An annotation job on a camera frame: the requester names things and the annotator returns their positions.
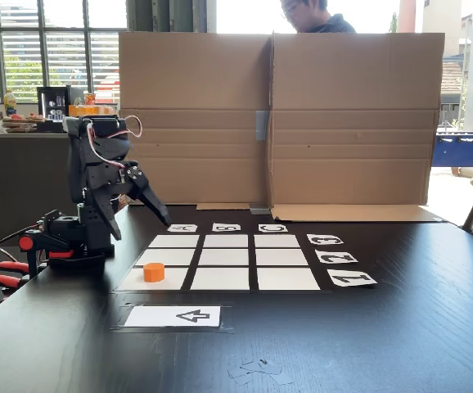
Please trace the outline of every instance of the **cardboard sheet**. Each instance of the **cardboard sheet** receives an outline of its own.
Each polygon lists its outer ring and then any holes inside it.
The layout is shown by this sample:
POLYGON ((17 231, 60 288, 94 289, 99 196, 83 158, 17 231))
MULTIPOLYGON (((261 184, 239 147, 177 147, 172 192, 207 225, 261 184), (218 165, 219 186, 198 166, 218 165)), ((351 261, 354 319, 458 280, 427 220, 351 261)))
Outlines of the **cardboard sheet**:
POLYGON ((443 221, 412 205, 276 205, 274 219, 327 222, 438 222, 443 221))

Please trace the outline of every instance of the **white card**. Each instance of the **white card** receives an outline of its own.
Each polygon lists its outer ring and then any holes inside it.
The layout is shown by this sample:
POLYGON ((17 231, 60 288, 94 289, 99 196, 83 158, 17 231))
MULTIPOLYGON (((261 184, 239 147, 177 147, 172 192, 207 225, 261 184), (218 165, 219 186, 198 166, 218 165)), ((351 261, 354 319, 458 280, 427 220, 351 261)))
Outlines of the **white card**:
POLYGON ((344 244, 337 236, 333 235, 308 235, 311 243, 318 246, 327 246, 330 244, 344 244))
POLYGON ((192 232, 196 232, 196 229, 198 227, 196 225, 184 225, 184 224, 175 224, 175 225, 171 225, 169 226, 168 228, 168 232, 189 232, 189 233, 192 233, 192 232))
POLYGON ((318 260, 323 264, 352 264, 358 262, 349 252, 315 251, 318 260))
POLYGON ((287 232, 286 225, 270 224, 270 225, 259 225, 259 231, 264 233, 275 233, 275 232, 287 232))
POLYGON ((199 235, 158 235, 149 248, 195 248, 199 235))
POLYGON ((258 266, 307 266, 308 261, 300 248, 277 249, 263 248, 257 249, 256 264, 258 266))
POLYGON ((248 268, 197 268, 192 290, 239 291, 250 289, 248 268))
POLYGON ((248 266, 249 252, 246 248, 205 248, 198 265, 248 266))
POLYGON ((235 232, 240 230, 238 224, 213 224, 213 232, 235 232))
POLYGON ((195 254, 194 248, 182 249, 150 249, 145 250, 140 259, 137 261, 137 266, 145 264, 164 264, 164 266, 189 266, 195 254))
POLYGON ((166 328, 171 326, 220 326, 219 305, 137 305, 124 325, 126 328, 166 328))
POLYGON ((204 247, 247 247, 247 235, 206 235, 204 247))
POLYGON ((318 291, 310 268, 258 268, 261 291, 318 291))
POLYGON ((364 272, 331 269, 328 269, 327 272, 333 283, 339 287, 358 287, 360 285, 376 284, 376 281, 364 272))
POLYGON ((117 291, 178 291, 182 288, 186 274, 187 268, 166 269, 164 280, 145 282, 144 269, 131 269, 117 291))
POLYGON ((300 248, 295 235, 255 235, 257 248, 300 248))

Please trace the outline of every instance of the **table surface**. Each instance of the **table surface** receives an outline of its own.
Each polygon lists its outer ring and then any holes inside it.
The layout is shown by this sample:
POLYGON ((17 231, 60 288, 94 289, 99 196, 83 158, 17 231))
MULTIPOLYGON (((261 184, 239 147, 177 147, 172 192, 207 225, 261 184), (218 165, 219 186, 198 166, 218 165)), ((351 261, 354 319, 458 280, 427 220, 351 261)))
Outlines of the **table surface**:
MULTIPOLYGON (((273 223, 248 210, 174 206, 171 215, 201 235, 215 222, 273 223)), ((451 224, 287 224, 299 239, 342 238, 373 287, 315 275, 325 290, 126 293, 114 289, 164 228, 143 207, 117 221, 123 240, 105 271, 47 269, 0 305, 0 392, 473 393, 473 237, 451 224), (135 304, 223 305, 230 328, 115 328, 135 304), (295 383, 255 373, 238 386, 227 370, 249 356, 281 365, 295 383)))

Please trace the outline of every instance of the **orange cylinder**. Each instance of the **orange cylinder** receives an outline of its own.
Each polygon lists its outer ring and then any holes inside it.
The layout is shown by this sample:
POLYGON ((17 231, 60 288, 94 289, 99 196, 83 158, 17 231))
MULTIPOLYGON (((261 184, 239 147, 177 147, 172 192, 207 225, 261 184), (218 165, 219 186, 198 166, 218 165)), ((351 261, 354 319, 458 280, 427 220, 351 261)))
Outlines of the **orange cylinder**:
POLYGON ((160 282, 164 280, 163 264, 146 264, 144 265, 144 281, 160 282))

